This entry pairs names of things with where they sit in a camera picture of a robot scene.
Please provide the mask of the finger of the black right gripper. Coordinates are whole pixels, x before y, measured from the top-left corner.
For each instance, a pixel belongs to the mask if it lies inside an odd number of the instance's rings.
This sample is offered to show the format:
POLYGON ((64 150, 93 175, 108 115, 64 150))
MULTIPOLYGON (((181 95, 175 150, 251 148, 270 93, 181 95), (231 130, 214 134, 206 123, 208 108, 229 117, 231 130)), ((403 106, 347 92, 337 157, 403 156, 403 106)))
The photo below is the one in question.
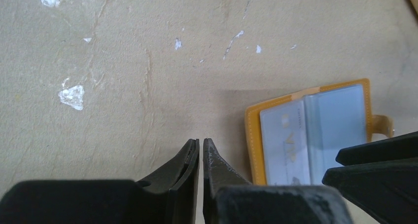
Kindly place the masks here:
POLYGON ((343 166, 384 162, 418 156, 418 133, 341 149, 336 161, 343 166))
POLYGON ((417 158, 331 168, 322 182, 381 224, 418 222, 417 158))

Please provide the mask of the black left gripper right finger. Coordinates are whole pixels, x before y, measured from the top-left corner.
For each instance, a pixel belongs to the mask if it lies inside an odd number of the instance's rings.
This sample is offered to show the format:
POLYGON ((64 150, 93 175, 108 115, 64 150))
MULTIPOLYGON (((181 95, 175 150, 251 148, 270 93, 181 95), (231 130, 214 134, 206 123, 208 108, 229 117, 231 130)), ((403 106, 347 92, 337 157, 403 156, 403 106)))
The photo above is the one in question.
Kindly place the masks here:
POLYGON ((214 224, 216 215, 215 195, 221 187, 230 185, 250 185, 251 182, 242 177, 219 154, 211 138, 203 142, 203 215, 205 223, 214 224))

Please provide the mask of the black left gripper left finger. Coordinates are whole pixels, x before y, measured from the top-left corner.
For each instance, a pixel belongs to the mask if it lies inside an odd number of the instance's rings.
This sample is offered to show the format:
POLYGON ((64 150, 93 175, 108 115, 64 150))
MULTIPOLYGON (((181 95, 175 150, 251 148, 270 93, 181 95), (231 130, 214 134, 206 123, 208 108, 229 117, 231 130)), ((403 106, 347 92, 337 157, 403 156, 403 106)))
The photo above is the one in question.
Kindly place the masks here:
POLYGON ((137 181, 141 224, 195 223, 199 156, 199 140, 189 139, 172 159, 137 181))

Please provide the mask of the silver VIP credit card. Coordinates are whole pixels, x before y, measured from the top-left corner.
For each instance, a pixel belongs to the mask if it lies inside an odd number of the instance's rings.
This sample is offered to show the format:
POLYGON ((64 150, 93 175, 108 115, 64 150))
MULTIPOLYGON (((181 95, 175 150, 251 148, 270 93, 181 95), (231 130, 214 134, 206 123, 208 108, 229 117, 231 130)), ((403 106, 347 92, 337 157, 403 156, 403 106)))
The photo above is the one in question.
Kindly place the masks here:
POLYGON ((299 99, 260 112, 268 185, 310 185, 305 107, 299 99))

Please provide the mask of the orange leather card holder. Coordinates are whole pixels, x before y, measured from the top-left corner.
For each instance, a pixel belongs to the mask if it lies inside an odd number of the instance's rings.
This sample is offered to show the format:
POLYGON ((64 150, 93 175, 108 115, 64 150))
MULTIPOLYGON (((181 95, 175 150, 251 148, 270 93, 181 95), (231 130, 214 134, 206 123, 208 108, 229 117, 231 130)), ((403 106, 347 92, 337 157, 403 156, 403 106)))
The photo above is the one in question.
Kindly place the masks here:
POLYGON ((372 113, 370 82, 366 78, 304 89, 252 105, 245 110, 245 134, 252 181, 267 185, 260 112, 303 100, 311 185, 321 184, 329 168, 338 167, 339 150, 371 142, 374 134, 391 138, 393 121, 372 113))

